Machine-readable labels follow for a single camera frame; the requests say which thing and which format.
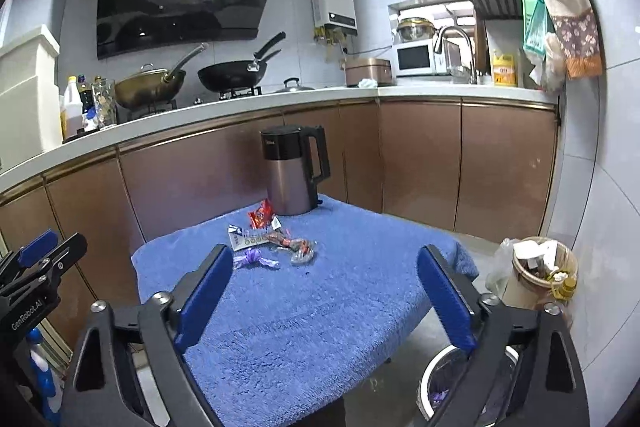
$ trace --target kitchen counter edge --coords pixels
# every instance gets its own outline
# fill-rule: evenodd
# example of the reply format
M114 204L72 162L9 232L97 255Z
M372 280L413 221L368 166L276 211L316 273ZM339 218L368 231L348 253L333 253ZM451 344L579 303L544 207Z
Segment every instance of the kitchen counter edge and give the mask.
M331 87L300 92L265 94L235 100L225 100L202 105L194 105L170 112L155 114L141 120L134 120L90 134L56 149L34 156L7 172L0 174L0 194L68 161L112 147L128 140L149 136L161 131L182 127L226 116L277 107L301 104L340 102L366 98L420 98L459 97L489 98L506 102L558 104L558 96L532 89L517 87L469 86L465 84L444 84L433 86L394 86L378 89L358 89Z

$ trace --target wok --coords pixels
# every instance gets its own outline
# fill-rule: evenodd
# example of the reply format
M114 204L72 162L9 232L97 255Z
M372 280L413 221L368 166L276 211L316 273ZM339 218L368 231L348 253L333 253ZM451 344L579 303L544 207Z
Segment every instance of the wok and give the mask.
M116 102L125 109L134 111L153 103L173 100L182 88L186 76L186 72L180 68L208 47L209 45L203 42L181 58L171 70L145 71L146 67L154 66L145 64L140 68L140 73L133 74L116 84Z
M204 87L213 92L227 92L238 89L250 89L257 86L267 71L267 62L281 50L270 55L265 54L278 42L287 38L285 32L278 33L267 42L260 51L254 53L254 60L235 60L221 62L198 71L198 78Z

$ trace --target microwave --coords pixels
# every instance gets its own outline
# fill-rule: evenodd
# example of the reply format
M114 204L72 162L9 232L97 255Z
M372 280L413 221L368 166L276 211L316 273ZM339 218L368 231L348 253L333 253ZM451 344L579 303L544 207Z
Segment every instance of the microwave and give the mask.
M434 53L435 39L403 42L392 47L391 67L394 77L449 74L449 67L462 65L460 47L447 39L442 53Z

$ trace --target kitchen cabinet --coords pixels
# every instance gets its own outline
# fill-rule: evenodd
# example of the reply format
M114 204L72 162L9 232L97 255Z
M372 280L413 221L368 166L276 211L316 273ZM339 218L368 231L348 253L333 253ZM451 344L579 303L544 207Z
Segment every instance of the kitchen cabinet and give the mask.
M315 109L305 112L285 114L286 125L299 125L324 127L326 135L326 147L329 153L329 164L331 167L331 177L318 185L318 193L326 194L330 198L340 201L347 201L347 189L344 179L344 141L342 139L342 128L340 126L340 114L337 107ZM318 149L311 141L311 156L314 163L314 172L320 172L320 162L318 159Z
M80 232L88 249L78 262L98 299L112 306L140 302L131 255L144 244L122 181L111 158L47 182L65 237Z
M382 157L376 102L339 107L344 140L347 200L373 212L382 212Z
M61 237L43 187L0 207L0 229L10 250L28 245L47 229ZM95 299L76 266L63 275L58 295L60 304L48 319L65 342L74 347Z
M381 103L384 212L453 230L460 139L459 103Z
M123 154L122 174L146 240L266 198L260 131L276 125L282 125L282 117L233 124Z
M456 232L538 235L556 152L552 110L463 104Z

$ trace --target water heater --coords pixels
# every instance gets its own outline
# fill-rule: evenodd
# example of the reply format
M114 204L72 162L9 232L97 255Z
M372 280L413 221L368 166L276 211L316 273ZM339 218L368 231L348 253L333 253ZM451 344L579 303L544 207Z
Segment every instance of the water heater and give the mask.
M356 10L353 0L312 0L316 28L340 29L346 35L357 35Z

